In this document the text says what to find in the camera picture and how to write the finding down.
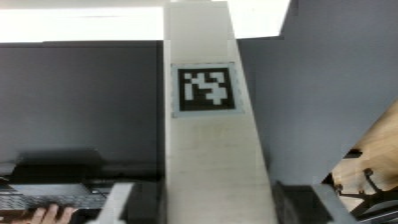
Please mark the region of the person's hand at keyboard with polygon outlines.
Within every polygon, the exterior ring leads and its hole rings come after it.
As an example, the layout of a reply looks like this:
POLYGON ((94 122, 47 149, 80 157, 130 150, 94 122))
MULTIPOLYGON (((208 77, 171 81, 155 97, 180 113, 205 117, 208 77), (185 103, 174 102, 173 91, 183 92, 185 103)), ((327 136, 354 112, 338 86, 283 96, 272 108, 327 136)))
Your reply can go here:
POLYGON ((61 208, 57 204, 52 204, 48 208, 36 209, 32 216, 23 218, 18 224, 70 224, 77 211, 77 208, 61 208))

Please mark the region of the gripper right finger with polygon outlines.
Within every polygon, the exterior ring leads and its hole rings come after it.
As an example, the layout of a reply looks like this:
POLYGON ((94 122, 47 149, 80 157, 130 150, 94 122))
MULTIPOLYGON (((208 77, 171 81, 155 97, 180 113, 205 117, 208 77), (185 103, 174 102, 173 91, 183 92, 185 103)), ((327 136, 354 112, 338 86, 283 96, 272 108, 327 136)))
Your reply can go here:
POLYGON ((329 185, 277 182, 274 202, 279 224, 357 224, 329 185))

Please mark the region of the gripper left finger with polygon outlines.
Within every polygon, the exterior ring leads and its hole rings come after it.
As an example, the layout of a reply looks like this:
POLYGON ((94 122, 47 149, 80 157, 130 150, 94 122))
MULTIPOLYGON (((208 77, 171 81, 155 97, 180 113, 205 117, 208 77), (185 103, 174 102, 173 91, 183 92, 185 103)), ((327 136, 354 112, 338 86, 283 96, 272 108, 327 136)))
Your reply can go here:
POLYGON ((94 220, 96 224, 126 224, 125 220, 121 219, 121 215, 134 187, 134 183, 114 184, 103 209, 94 220))

